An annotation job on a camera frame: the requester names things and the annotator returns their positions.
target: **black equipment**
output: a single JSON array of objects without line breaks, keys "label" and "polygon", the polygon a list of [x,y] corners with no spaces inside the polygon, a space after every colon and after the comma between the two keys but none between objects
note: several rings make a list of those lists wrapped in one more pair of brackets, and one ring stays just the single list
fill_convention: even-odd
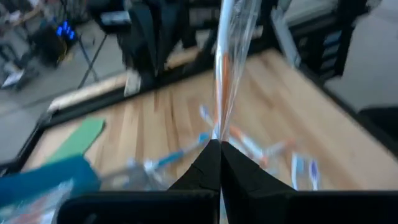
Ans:
[{"label": "black equipment", "polygon": [[77,42],[77,36],[65,21],[58,27],[51,24],[41,27],[31,35],[30,40],[43,63],[56,67]]},{"label": "black equipment", "polygon": [[125,66],[137,70],[144,82],[164,71],[167,57],[178,41],[190,43],[188,9],[184,1],[148,0],[132,2],[89,1],[88,12],[106,34],[116,34]]},{"label": "black equipment", "polygon": [[60,207],[57,223],[219,223],[221,189],[232,224],[398,221],[397,192],[296,192],[229,143],[211,140],[167,191],[73,198]]}]

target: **clear plastic tube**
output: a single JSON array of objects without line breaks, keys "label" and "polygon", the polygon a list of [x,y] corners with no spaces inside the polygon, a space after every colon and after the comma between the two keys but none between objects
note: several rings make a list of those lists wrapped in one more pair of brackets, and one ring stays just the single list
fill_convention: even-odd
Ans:
[{"label": "clear plastic tube", "polygon": [[228,139],[229,117],[243,74],[261,0],[224,0],[215,58],[216,123],[213,138]]}]

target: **blue object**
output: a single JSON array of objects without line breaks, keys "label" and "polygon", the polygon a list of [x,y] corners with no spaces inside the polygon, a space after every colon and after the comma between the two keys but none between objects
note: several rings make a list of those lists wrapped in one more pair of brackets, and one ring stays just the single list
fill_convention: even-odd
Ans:
[{"label": "blue object", "polygon": [[162,166],[170,164],[170,163],[172,163],[174,161],[179,160],[180,158],[182,158],[185,155],[185,153],[187,153],[187,152],[191,151],[192,149],[196,148],[201,143],[206,141],[208,138],[209,138],[209,134],[208,133],[201,133],[194,145],[188,147],[187,149],[180,149],[179,151],[173,152],[173,153],[169,154],[168,156],[166,156],[165,158],[160,159],[158,161],[158,163],[157,163],[157,167],[162,167]]},{"label": "blue object", "polygon": [[75,38],[75,31],[70,27],[68,21],[64,21],[61,26],[58,26],[57,35],[73,40]]},{"label": "blue object", "polygon": [[0,208],[32,198],[73,179],[72,195],[100,189],[100,180],[82,156],[75,156],[26,173],[0,178]]}]

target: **clear plastic bag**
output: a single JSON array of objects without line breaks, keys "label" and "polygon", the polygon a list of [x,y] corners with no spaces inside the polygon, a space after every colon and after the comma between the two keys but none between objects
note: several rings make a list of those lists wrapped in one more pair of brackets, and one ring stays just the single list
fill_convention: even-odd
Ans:
[{"label": "clear plastic bag", "polygon": [[227,140],[238,90],[261,0],[223,1],[216,46],[216,124],[213,138]]},{"label": "clear plastic bag", "polygon": [[69,180],[34,198],[0,208],[0,221],[3,224],[53,223],[56,211],[72,190],[73,181]]}]

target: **wooden board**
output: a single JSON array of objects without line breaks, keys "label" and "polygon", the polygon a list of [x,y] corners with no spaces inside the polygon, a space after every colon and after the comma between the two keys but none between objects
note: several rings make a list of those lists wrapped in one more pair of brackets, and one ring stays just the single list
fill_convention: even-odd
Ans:
[{"label": "wooden board", "polygon": [[[191,62],[199,53],[198,47],[189,48],[183,52],[173,53],[168,62],[167,66],[169,68],[174,68],[185,63]],[[84,100],[90,99],[92,97],[98,96],[103,93],[107,93],[116,88],[120,88],[126,84],[127,76],[122,73],[116,77],[109,78],[99,83],[84,87],[82,89],[72,91],[66,95],[57,97],[51,102],[48,108],[48,112],[55,111],[58,109],[66,108],[68,106],[74,105],[76,103],[82,102]]]},{"label": "wooden board", "polygon": [[[191,144],[210,127],[200,105],[214,104],[213,72],[89,114],[106,120],[85,157],[100,174],[126,167],[129,158],[157,159]],[[84,118],[48,129],[24,169],[40,166]],[[321,189],[398,189],[398,164],[382,145],[281,56],[264,52],[246,62],[232,122],[262,147],[301,139],[295,150],[319,162]],[[172,165],[180,177],[200,150]],[[291,152],[277,161],[277,177],[291,185]]]}]

